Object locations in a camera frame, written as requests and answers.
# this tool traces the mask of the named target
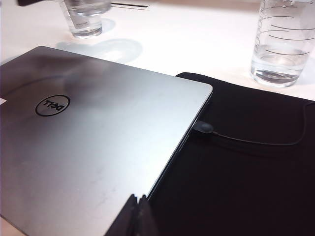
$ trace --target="water bottle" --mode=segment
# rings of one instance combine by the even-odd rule
[[[111,7],[110,0],[59,0],[74,37],[89,38],[102,33],[101,14]]]

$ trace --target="dell logo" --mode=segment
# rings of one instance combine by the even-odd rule
[[[64,108],[63,105],[58,105],[58,103],[54,103],[52,101],[46,100],[46,102],[43,104],[44,106],[47,105],[47,107],[50,107],[51,109],[55,108],[57,111],[60,111],[62,108]]]
[[[70,104],[70,98],[65,95],[54,95],[43,99],[36,106],[35,112],[39,116],[49,117],[64,111]]]

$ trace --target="laptop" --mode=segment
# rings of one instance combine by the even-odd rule
[[[29,236],[102,236],[149,194],[208,84],[47,47],[1,66],[1,216]]]

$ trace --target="bottle label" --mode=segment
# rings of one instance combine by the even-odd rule
[[[77,30],[84,29],[90,25],[89,18],[70,14],[70,18]]]

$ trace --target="black fabric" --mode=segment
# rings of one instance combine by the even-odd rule
[[[17,3],[19,6],[28,6],[39,1],[43,0],[17,0]]]
[[[199,120],[231,137],[294,142],[308,100],[232,85],[202,75],[182,78],[213,86]],[[266,147],[192,131],[150,198],[163,236],[315,235],[315,105],[307,132],[293,147]]]

